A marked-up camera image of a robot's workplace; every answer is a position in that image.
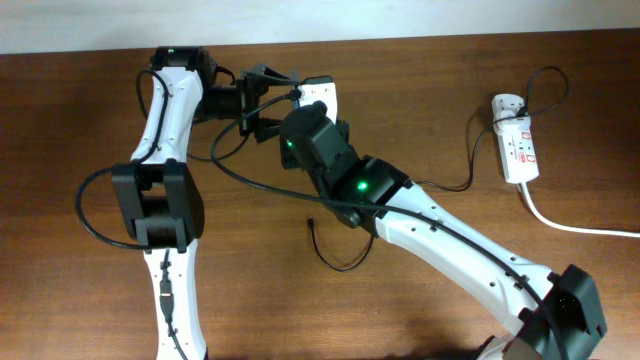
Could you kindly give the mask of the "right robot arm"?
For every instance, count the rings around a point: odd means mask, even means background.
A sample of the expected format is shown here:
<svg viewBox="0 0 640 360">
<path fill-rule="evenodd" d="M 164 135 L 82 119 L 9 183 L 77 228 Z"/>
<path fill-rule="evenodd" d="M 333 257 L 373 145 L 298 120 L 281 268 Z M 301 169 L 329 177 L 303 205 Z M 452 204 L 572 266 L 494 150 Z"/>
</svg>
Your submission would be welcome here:
<svg viewBox="0 0 640 360">
<path fill-rule="evenodd" d="M 325 206 L 350 228 L 424 260 L 477 299 L 506 329 L 479 359 L 587 359 L 607 333 L 593 278 L 557 274 L 494 243 L 441 208 L 391 164 L 359 157 L 344 126 L 317 101 L 285 117 L 279 134 Z"/>
</svg>

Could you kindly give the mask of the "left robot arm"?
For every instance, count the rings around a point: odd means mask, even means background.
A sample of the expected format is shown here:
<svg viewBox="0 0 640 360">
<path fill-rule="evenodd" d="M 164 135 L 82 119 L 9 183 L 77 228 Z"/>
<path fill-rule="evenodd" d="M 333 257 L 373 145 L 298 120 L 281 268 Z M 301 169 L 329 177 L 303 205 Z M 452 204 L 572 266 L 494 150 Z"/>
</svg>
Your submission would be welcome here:
<svg viewBox="0 0 640 360">
<path fill-rule="evenodd" d="M 159 47 L 150 58 L 152 103 L 143 136 L 112 183 L 129 236 L 143 251 L 154 293 L 160 359 L 205 359 L 195 284 L 198 240 L 204 230 L 202 197 L 187 166 L 193 121 L 245 118 L 256 129 L 259 100 L 272 86 L 298 80 L 265 65 L 229 86 L 202 47 Z"/>
</svg>

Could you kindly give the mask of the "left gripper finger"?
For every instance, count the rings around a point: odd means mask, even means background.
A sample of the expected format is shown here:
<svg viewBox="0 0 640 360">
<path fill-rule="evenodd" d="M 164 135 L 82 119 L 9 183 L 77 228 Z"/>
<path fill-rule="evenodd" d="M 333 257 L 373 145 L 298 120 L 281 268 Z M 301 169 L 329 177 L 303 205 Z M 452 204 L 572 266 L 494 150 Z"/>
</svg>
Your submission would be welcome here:
<svg viewBox="0 0 640 360">
<path fill-rule="evenodd" d="M 257 142 L 263 143 L 279 135 L 279 119 L 259 118 L 257 122 Z"/>
<path fill-rule="evenodd" d="M 270 87 L 274 86 L 296 87 L 300 84 L 299 80 L 282 74 L 264 64 L 257 65 L 255 67 L 255 74 L 257 77 L 256 84 L 258 85 L 259 89 L 268 90 Z"/>
</svg>

